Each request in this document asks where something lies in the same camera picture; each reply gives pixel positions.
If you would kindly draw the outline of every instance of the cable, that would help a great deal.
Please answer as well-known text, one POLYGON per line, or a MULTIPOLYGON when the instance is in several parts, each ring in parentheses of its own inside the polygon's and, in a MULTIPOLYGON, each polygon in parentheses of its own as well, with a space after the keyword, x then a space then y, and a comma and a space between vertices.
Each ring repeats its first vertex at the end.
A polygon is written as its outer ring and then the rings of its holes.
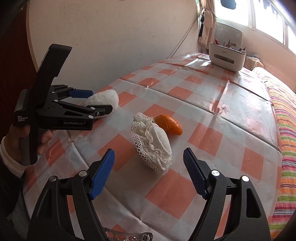
POLYGON ((191 27, 188 29, 188 31, 185 33, 183 39, 179 42, 179 44, 177 45, 177 47, 175 48, 175 50, 173 50, 173 52, 167 57, 167 58, 171 58, 179 49, 179 47, 181 46, 181 44, 184 42, 184 40, 186 39, 187 35, 189 34, 190 30, 192 29, 193 25, 195 24, 196 20, 198 19, 198 17, 194 20, 193 24, 191 25, 191 27))

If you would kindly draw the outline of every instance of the window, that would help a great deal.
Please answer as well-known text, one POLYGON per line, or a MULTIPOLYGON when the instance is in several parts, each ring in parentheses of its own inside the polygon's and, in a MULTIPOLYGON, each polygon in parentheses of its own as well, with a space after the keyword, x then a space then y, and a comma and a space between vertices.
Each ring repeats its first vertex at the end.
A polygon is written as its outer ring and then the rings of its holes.
POLYGON ((263 7, 263 0, 253 0, 255 8, 256 29, 270 35, 283 43, 284 26, 279 14, 274 14, 271 6, 263 7))
POLYGON ((288 48, 296 54, 296 36, 290 27, 288 27, 288 48))
POLYGON ((249 2, 248 0, 236 0, 236 9, 228 9, 221 5, 220 0, 215 0, 215 15, 245 26, 249 25, 249 2))

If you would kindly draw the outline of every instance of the orange fruit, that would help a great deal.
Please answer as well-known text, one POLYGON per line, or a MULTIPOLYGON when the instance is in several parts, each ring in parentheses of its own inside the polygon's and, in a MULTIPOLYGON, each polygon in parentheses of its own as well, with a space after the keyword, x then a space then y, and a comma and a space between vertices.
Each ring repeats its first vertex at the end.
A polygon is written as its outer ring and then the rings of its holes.
POLYGON ((180 136, 183 133, 181 124, 169 115, 159 115, 155 119, 155 123, 167 133, 180 136))

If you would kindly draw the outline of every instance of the white storage box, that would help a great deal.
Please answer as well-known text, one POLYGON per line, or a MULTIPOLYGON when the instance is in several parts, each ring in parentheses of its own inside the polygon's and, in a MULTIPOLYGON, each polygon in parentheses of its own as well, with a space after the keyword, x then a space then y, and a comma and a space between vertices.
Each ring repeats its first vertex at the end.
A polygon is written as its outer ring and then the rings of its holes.
POLYGON ((233 48, 210 43, 209 57, 212 63, 230 71, 240 71, 246 54, 233 48))

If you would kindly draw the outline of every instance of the colorful striped fabric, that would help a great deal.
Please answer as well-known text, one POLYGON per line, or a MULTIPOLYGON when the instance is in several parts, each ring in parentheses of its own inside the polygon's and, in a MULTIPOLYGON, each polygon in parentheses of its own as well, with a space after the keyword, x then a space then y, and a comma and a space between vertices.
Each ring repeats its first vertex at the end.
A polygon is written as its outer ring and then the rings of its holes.
POLYGON ((254 68, 267 87, 274 105, 283 154, 281 185, 274 214, 269 223, 274 239, 296 209, 296 94, 263 68, 254 68))

